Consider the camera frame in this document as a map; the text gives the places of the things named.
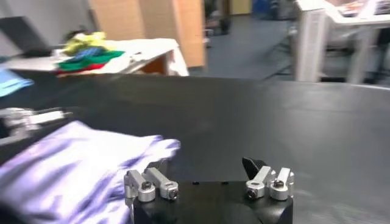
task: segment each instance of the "silver bracket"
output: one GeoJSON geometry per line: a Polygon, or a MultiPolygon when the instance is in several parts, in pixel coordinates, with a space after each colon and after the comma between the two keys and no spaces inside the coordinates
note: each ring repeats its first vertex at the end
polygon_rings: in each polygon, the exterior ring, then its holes
{"type": "Polygon", "coordinates": [[[270,185],[269,195],[271,198],[284,201],[287,198],[293,197],[294,191],[294,173],[289,168],[282,168],[278,177],[270,185]]]}
{"type": "Polygon", "coordinates": [[[132,204],[131,201],[136,197],[142,202],[149,202],[155,198],[155,186],[146,181],[137,170],[130,170],[124,176],[124,189],[126,204],[132,204]]]}
{"type": "Polygon", "coordinates": [[[265,188],[275,179],[275,171],[269,166],[263,166],[253,180],[246,182],[246,197],[251,200],[264,197],[265,188]]]}
{"type": "Polygon", "coordinates": [[[176,200],[179,194],[179,184],[167,179],[158,169],[146,169],[143,177],[160,189],[160,196],[168,200],[176,200]]]}

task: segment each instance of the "yellow cloth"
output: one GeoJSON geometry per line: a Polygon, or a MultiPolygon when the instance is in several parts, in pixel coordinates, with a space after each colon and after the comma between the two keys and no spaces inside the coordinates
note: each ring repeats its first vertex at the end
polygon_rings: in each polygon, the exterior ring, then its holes
{"type": "Polygon", "coordinates": [[[115,50],[113,46],[110,46],[107,43],[107,40],[105,39],[105,33],[103,32],[95,32],[91,35],[79,33],[66,43],[65,54],[68,56],[73,56],[80,50],[87,47],[103,47],[107,51],[115,50]]]}

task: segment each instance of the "metal clamp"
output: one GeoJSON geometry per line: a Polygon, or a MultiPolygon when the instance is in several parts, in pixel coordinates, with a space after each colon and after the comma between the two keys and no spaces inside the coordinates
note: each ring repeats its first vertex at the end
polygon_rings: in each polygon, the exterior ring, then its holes
{"type": "Polygon", "coordinates": [[[148,168],[143,174],[145,179],[152,182],[157,188],[160,189],[160,196],[168,200],[176,200],[179,195],[179,185],[175,181],[167,179],[156,168],[148,168]]]}
{"type": "Polygon", "coordinates": [[[34,111],[23,108],[6,108],[0,110],[2,122],[2,138],[0,145],[11,144],[31,136],[34,130],[41,128],[41,124],[65,118],[68,114],[59,108],[44,111],[34,111]]]}
{"type": "Polygon", "coordinates": [[[263,166],[253,180],[246,182],[246,197],[250,200],[264,197],[265,188],[275,179],[275,174],[271,167],[263,166]]]}
{"type": "Polygon", "coordinates": [[[127,171],[124,176],[124,189],[126,204],[132,204],[132,200],[138,197],[139,201],[149,202],[155,199],[155,186],[145,180],[137,170],[127,171]]]}
{"type": "Polygon", "coordinates": [[[294,173],[289,168],[282,168],[269,188],[269,195],[275,200],[284,201],[289,196],[293,197],[293,190],[294,173]]]}

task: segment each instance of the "green cloth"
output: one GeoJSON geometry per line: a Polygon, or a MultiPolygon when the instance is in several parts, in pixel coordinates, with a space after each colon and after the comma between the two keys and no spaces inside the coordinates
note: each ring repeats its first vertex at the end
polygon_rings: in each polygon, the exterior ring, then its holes
{"type": "Polygon", "coordinates": [[[66,72],[79,71],[83,68],[93,64],[104,64],[109,62],[111,59],[121,56],[124,51],[107,51],[101,55],[85,57],[78,62],[61,62],[58,63],[59,69],[66,72]]]}

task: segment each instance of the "purple cloth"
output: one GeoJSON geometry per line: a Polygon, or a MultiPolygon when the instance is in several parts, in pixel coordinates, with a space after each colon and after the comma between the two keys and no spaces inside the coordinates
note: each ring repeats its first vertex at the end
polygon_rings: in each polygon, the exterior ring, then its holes
{"type": "Polygon", "coordinates": [[[0,202],[32,223],[123,223],[123,176],[169,158],[180,142],[72,122],[0,167],[0,202]]]}

